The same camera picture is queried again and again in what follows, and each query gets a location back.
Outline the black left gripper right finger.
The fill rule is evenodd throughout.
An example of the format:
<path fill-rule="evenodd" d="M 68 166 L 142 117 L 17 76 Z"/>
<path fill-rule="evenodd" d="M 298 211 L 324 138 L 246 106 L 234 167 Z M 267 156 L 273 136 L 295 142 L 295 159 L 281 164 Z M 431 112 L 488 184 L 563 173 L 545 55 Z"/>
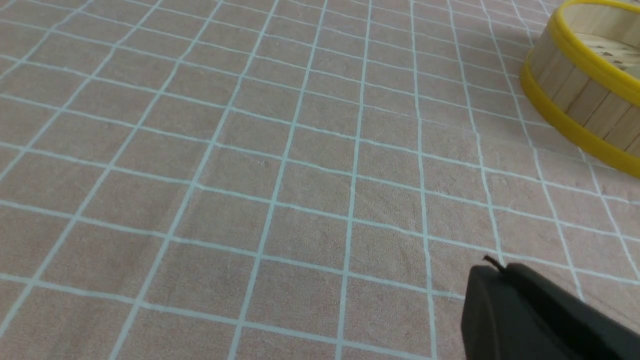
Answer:
<path fill-rule="evenodd" d="M 492 264 L 579 360 L 637 360 L 639 335 L 523 263 Z"/>

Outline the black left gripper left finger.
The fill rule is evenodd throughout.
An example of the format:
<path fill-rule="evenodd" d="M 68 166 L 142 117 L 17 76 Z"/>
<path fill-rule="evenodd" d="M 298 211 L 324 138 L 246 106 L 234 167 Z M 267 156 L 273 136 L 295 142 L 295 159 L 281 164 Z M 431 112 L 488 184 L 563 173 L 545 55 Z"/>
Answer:
<path fill-rule="evenodd" d="M 468 360 L 579 360 L 488 265 L 468 274 L 461 333 Z"/>

